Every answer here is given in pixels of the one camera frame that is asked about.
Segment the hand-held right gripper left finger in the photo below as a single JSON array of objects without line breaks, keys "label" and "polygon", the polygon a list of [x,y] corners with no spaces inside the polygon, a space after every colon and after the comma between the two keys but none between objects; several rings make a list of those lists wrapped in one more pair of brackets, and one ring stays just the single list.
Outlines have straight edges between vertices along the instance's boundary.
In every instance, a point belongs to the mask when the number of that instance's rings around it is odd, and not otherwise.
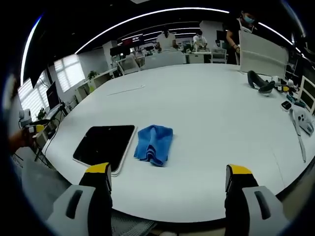
[{"label": "hand-held right gripper left finger", "polygon": [[86,169],[54,202],[47,225],[56,236],[111,236],[111,165]]}]

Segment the person's left hand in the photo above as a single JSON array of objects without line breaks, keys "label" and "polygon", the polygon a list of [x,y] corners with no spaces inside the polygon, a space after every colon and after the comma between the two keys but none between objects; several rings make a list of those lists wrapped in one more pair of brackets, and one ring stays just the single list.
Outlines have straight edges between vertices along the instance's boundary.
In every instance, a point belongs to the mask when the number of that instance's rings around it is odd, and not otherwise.
[{"label": "person's left hand", "polygon": [[33,134],[27,128],[20,129],[9,137],[10,150],[16,151],[23,147],[32,147],[34,143]]}]

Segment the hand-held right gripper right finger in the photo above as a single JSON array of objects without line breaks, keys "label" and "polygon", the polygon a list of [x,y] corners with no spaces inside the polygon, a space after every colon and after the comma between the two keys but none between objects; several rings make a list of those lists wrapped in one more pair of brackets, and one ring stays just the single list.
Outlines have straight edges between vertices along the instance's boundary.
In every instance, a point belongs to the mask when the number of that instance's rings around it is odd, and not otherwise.
[{"label": "hand-held right gripper right finger", "polygon": [[279,236],[289,225],[281,201],[248,168],[226,166],[225,192],[226,236]]}]

